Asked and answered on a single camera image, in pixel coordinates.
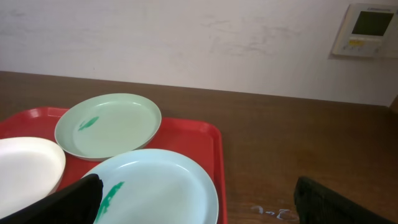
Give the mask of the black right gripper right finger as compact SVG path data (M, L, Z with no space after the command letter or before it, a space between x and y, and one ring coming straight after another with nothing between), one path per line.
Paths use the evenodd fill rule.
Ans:
M294 203L300 224L395 224L308 177L299 177Z

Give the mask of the white plate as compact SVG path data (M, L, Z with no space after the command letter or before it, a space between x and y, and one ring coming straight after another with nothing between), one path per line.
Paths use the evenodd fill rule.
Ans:
M1 139L1 217L18 212L54 193L66 157L51 140L37 137Z

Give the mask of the light green plate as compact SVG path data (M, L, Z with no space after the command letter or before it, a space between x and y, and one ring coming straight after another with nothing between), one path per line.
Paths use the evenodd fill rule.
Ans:
M100 95L73 106L55 126L57 144L87 161L104 161L142 149L162 121L159 107L148 98L129 93Z

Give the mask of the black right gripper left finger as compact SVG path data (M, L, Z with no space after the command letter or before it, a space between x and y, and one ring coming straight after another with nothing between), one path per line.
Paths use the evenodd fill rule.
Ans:
M92 224L103 196L103 182L89 174L74 184L1 219L1 224Z

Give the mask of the light blue plate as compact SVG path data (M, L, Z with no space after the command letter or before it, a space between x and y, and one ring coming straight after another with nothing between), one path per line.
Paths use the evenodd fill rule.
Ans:
M218 194L195 161L164 149L107 159L89 173L103 182L96 223L216 224Z

